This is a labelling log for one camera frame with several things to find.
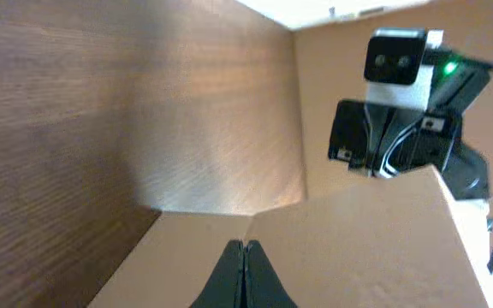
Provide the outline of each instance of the green light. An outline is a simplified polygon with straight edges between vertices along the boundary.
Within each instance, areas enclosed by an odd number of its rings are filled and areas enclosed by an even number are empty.
[[[444,67],[444,74],[452,74],[457,67],[458,63],[456,62],[450,62],[446,64],[446,66]]]

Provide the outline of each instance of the white surface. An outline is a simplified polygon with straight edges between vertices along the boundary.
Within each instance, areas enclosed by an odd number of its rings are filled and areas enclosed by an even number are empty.
[[[427,44],[438,47],[443,41],[443,31],[431,30],[427,36]],[[410,86],[391,85],[368,82],[366,100],[386,106],[395,106],[415,110],[427,110],[433,67],[422,65],[418,71],[416,82]]]
[[[387,7],[398,9],[430,0],[237,0],[260,14],[295,30],[321,23],[339,21],[342,16],[357,15],[362,10]],[[330,8],[335,8],[335,18]]]

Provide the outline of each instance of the brown wooden surface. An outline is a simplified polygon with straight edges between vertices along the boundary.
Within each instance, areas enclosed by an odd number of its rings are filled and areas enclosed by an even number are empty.
[[[157,217],[304,196],[291,33],[231,0],[0,1],[0,307],[81,306]]]

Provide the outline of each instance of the cardboard box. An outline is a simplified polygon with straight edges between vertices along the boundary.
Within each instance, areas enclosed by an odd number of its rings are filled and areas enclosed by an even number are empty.
[[[452,203],[428,167],[253,216],[165,212],[91,307],[188,307],[233,239],[300,307],[486,307]]]

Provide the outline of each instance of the wall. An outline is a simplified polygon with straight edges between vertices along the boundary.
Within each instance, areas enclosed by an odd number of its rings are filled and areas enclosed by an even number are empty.
[[[157,217],[300,200],[293,35],[231,0],[0,1],[0,306],[82,306]]]
[[[429,27],[445,30],[445,43],[471,56],[493,60],[493,1],[437,2],[416,9],[295,34],[300,77],[307,187],[310,198],[361,181],[347,166],[326,158],[336,104],[363,99],[364,60],[368,40],[378,27]],[[490,164],[493,192],[493,80],[466,113],[466,142]],[[493,199],[491,204],[493,216]]]

